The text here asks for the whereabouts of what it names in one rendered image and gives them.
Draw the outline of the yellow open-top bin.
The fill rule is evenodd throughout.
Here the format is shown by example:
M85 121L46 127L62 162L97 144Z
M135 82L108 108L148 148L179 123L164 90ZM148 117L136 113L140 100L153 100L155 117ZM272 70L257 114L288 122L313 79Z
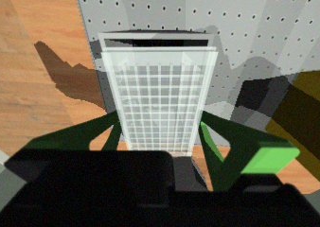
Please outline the yellow open-top bin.
M295 145L294 159L320 183L320 70L299 73L265 130Z

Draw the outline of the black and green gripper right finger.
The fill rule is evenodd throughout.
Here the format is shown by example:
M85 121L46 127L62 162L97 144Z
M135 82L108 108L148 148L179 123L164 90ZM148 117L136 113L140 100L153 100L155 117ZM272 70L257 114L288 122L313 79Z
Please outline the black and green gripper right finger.
M206 125L229 142L225 159ZM276 174L300 153L285 138L206 111L202 113L198 132L213 191L228 191L243 174Z

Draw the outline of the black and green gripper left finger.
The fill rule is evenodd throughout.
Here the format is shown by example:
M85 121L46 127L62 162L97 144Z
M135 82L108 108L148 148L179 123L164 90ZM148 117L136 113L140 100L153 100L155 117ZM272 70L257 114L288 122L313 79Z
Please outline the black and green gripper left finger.
M90 150L90 143L111 126L113 126L113 128L101 150L117 150L122 131L117 111L107 113L104 116L62 130L35 137L22 148Z

